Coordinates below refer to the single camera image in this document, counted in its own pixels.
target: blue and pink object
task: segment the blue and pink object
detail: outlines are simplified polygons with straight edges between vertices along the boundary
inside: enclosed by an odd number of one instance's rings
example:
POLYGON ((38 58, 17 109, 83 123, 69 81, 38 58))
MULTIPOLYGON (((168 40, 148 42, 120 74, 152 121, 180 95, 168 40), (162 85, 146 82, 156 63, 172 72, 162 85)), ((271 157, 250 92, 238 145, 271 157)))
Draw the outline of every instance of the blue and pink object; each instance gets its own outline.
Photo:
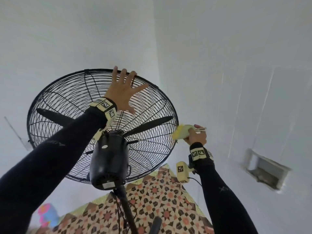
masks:
POLYGON ((43 204, 38 209, 40 223, 42 227, 55 227, 58 225, 60 217, 52 204, 43 204))

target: black motor housing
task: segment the black motor housing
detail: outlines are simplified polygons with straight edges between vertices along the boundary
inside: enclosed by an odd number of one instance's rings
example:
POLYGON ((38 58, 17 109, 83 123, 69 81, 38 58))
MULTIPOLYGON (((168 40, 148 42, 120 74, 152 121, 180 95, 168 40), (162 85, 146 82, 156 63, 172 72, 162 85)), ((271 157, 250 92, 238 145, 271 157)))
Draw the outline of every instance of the black motor housing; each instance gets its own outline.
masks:
POLYGON ((129 166, 127 141, 119 133, 105 133, 97 141, 90 164, 90 181, 99 190, 125 184, 129 166))

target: white label sticker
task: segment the white label sticker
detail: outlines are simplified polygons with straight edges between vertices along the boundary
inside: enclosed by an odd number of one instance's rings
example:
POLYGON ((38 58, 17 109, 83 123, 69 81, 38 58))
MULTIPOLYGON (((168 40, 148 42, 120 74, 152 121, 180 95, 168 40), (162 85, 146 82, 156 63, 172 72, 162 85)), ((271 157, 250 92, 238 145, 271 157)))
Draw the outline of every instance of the white label sticker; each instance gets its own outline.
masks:
POLYGON ((115 187, 115 182, 107 182, 107 183, 102 184, 102 186, 104 189, 112 188, 112 187, 115 187))

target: hand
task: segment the hand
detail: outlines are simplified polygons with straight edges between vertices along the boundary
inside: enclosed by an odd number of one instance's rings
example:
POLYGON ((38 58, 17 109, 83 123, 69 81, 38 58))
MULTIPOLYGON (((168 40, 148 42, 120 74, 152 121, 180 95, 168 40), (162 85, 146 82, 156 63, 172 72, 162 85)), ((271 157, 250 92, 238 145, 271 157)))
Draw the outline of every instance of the hand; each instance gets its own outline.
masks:
MULTIPOLYGON (((202 126, 194 125, 195 128, 202 128, 202 126)), ((199 134, 193 130, 193 128, 189 129, 189 137, 185 138, 184 141, 188 143, 189 145, 192 145, 195 142, 200 142, 202 145, 205 145, 207 143, 207 135, 205 131, 201 131, 199 134)))
POLYGON ((127 73, 126 69, 122 69, 119 76, 119 81, 117 82, 117 70, 118 67, 115 66, 112 74, 112 84, 108 88, 104 97, 113 100, 117 105, 118 111, 129 111, 131 114, 134 115, 135 109, 129 106, 129 100, 134 94, 144 90, 149 85, 143 84, 136 88, 131 88, 131 82, 133 78, 137 75, 137 73, 135 71, 131 71, 126 81, 124 81, 127 73))

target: black pedestal fan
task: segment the black pedestal fan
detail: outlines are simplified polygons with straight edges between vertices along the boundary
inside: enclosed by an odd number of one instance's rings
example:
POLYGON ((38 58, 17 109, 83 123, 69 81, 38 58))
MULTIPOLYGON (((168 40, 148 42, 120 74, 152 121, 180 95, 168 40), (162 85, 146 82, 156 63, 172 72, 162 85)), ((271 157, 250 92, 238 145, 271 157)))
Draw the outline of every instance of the black pedestal fan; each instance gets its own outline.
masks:
MULTIPOLYGON (((45 87, 33 101, 27 116, 27 131, 32 146, 36 147, 71 123, 84 113, 91 101, 105 95, 112 81, 112 71, 82 70, 45 87)), ((131 86, 144 83, 148 83, 149 87, 135 94, 129 102, 136 114, 119 111, 99 140, 90 141, 66 176, 92 184, 97 189, 113 190, 114 196, 121 202, 125 221, 132 233, 138 232, 124 184, 160 167, 174 148, 171 133, 178 125, 171 101, 156 85, 135 76, 131 86)), ((158 233, 160 225, 161 219, 156 217, 150 233, 158 233)))

